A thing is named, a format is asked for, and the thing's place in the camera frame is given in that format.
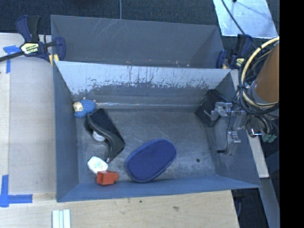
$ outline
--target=yellow cable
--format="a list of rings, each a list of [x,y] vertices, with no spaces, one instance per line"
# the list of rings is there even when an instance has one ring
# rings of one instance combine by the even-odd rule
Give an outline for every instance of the yellow cable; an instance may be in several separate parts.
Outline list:
[[[270,44],[276,42],[276,41],[279,41],[280,40],[280,37],[276,37],[276,38],[273,38],[267,42],[265,42],[263,45],[261,45],[261,47],[259,47],[258,49],[256,49],[254,51],[254,53],[252,53],[252,55],[250,56],[250,58],[247,60],[245,66],[244,66],[244,69],[243,69],[243,72],[242,72],[242,76],[241,76],[241,83],[243,85],[244,83],[244,79],[245,79],[245,76],[246,76],[246,72],[249,68],[249,65],[251,63],[251,61],[254,59],[254,57],[265,47],[269,46]],[[253,102],[247,95],[246,93],[243,91],[243,98],[248,102],[250,103],[251,105],[254,105],[254,106],[257,106],[257,107],[261,107],[261,106],[272,106],[274,104],[276,104],[277,102],[275,103],[271,103],[271,104],[256,104],[255,102]]]

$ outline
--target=scratches on bin wall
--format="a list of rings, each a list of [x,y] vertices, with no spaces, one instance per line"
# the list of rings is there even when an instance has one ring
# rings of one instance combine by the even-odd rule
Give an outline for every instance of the scratches on bin wall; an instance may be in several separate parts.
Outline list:
[[[224,69],[121,66],[57,62],[72,94],[101,87],[214,89],[229,73]]]

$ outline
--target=gray plastic bin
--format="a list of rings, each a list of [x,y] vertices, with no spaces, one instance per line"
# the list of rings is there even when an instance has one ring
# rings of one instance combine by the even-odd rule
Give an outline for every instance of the gray plastic bin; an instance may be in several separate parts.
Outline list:
[[[195,115],[208,91],[231,99],[230,70],[216,69],[222,44],[215,26],[52,16],[52,36],[63,36],[67,54],[54,64],[57,201],[78,201],[255,188],[260,181],[246,132],[235,155],[217,153],[226,144],[228,120],[208,127]],[[119,180],[96,183],[86,163],[104,158],[108,146],[75,118],[83,97],[104,108],[125,141],[109,163]],[[143,143],[170,140],[177,157],[148,183],[125,170],[129,154]]]

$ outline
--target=orange tan cylinder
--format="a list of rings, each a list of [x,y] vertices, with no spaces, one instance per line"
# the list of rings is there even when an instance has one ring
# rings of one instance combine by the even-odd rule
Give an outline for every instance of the orange tan cylinder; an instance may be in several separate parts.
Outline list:
[[[254,81],[255,93],[268,103],[279,102],[279,46],[270,52]]]

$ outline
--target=bin floor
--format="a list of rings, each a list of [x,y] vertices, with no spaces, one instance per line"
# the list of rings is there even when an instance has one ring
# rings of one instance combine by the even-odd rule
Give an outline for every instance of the bin floor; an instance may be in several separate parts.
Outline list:
[[[177,150],[174,162],[157,179],[172,179],[214,175],[210,146],[205,126],[187,108],[179,109],[107,109],[109,116],[125,141],[125,148],[109,163],[108,170],[116,171],[118,181],[131,181],[125,171],[125,160],[145,142],[164,138]],[[106,159],[109,148],[97,142],[84,127],[85,119],[76,119],[79,182],[95,182],[87,167],[92,156]]]

